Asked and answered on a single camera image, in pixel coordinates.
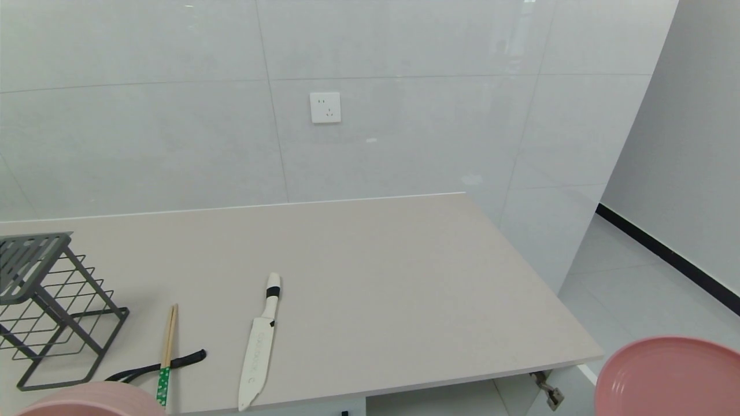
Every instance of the knife handle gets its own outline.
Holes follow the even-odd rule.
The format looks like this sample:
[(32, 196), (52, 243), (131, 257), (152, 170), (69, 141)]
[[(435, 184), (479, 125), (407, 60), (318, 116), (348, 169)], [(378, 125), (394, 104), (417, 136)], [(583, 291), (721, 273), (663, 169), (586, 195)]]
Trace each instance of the knife handle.
[(267, 291), (265, 300), (265, 311), (262, 318), (275, 319), (275, 311), (278, 309), (278, 298), (280, 297), (280, 275), (272, 272), (267, 278)]

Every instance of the black baseboard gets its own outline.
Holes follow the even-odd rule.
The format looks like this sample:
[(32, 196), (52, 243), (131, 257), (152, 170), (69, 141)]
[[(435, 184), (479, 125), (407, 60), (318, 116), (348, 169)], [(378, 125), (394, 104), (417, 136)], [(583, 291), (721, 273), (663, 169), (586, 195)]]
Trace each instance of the black baseboard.
[(666, 263), (683, 273), (692, 282), (698, 284), (699, 287), (712, 295), (716, 300), (722, 302), (723, 305), (740, 316), (740, 296), (611, 209), (599, 204), (596, 207), (596, 214), (601, 215), (606, 221), (609, 221), (635, 241), (645, 246), (645, 248), (658, 255)]

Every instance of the kitchen counter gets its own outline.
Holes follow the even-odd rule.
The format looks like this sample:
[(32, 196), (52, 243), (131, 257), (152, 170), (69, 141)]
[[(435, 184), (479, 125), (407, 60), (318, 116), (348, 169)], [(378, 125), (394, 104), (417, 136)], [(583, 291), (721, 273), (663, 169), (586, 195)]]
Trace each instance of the kitchen counter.
[[(0, 223), (0, 235), (72, 231), (131, 315), (95, 380), (160, 360), (179, 303), (172, 413), (235, 409), (267, 275), (282, 276), (267, 382), (255, 409), (500, 378), (602, 350), (464, 194)], [(28, 362), (0, 351), (12, 415)], [(152, 393), (156, 377), (142, 380)]]

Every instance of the pink dish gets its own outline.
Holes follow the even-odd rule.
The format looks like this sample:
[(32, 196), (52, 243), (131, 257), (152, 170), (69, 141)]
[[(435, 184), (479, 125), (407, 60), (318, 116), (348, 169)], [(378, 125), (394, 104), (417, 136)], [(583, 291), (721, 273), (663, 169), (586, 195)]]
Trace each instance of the pink dish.
[(740, 353), (698, 338), (623, 346), (599, 374), (596, 416), (740, 415)]
[(59, 390), (16, 416), (164, 416), (164, 407), (138, 387), (115, 381)]

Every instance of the wooden chopsticks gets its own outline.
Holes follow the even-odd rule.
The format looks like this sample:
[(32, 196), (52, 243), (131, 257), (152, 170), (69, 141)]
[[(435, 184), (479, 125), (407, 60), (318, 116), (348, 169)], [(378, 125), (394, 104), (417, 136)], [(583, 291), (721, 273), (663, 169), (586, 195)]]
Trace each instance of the wooden chopsticks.
[(157, 401), (167, 407), (167, 390), (169, 388), (169, 365), (172, 362), (172, 339), (175, 336), (175, 322), (178, 319), (178, 305), (175, 303), (169, 308), (169, 320), (164, 331), (164, 349), (162, 363), (159, 367), (159, 382), (157, 383)]
[(172, 338), (175, 335), (175, 322), (178, 319), (178, 305), (175, 303), (169, 308), (169, 319), (164, 332), (164, 350), (162, 352), (162, 367), (169, 367), (172, 361)]

